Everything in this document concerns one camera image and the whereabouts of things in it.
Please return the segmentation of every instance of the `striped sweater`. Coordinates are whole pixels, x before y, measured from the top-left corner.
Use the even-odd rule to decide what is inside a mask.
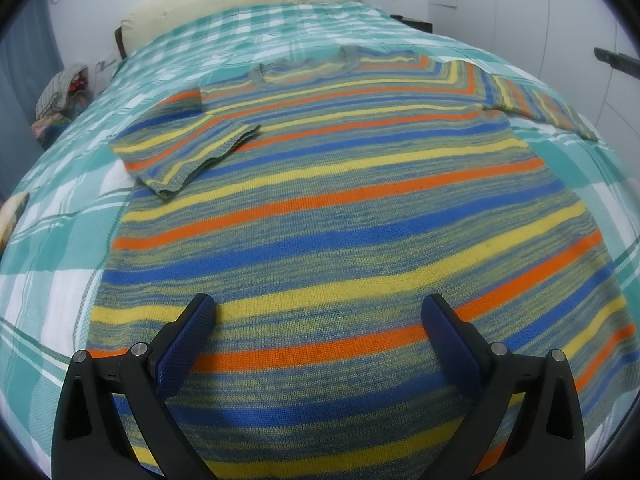
[[[218,325],[168,406],[219,478],[418,478],[469,407],[420,325],[440,292],[489,341],[563,349],[590,436],[638,386],[636,329],[584,203],[506,113],[593,135],[475,65],[350,47],[159,103],[112,144],[138,182],[92,354],[206,292]]]

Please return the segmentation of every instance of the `metal pin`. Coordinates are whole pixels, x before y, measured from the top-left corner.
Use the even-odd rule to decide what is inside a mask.
[[[135,356],[139,356],[144,354],[147,349],[148,346],[146,345],[146,343],[136,343],[131,347],[131,353]]]
[[[496,355],[505,355],[507,347],[503,343],[491,343],[491,352]]]
[[[86,350],[78,350],[72,357],[75,363],[81,363],[86,359]]]
[[[551,351],[551,357],[553,359],[555,359],[556,361],[558,361],[559,363],[561,363],[562,361],[564,361],[566,359],[566,356],[564,355],[564,352],[562,352],[562,350],[558,350],[557,348],[554,348]]]

